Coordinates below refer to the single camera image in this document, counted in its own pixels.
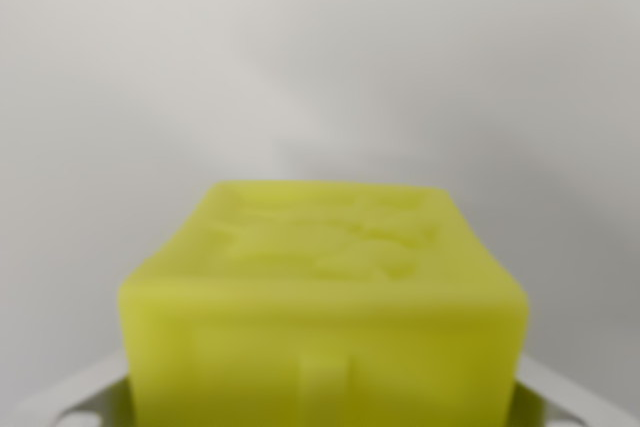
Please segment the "black silver gripper left finger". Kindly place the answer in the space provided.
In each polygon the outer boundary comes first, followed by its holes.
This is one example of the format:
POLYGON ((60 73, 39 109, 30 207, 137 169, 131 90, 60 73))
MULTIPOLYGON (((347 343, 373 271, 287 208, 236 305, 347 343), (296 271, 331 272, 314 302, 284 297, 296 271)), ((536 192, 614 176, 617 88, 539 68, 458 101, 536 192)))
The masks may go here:
POLYGON ((81 415, 94 426, 133 426, 125 354, 118 350, 19 404, 11 426, 59 426, 81 415))

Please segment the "black silver gripper right finger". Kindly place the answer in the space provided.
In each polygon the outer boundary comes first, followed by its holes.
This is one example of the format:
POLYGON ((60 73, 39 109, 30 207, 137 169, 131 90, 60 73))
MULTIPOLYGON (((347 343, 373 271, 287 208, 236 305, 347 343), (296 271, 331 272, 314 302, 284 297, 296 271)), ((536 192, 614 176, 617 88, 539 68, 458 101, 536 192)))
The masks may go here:
POLYGON ((639 419, 610 401, 523 355, 509 426, 638 426, 639 419))

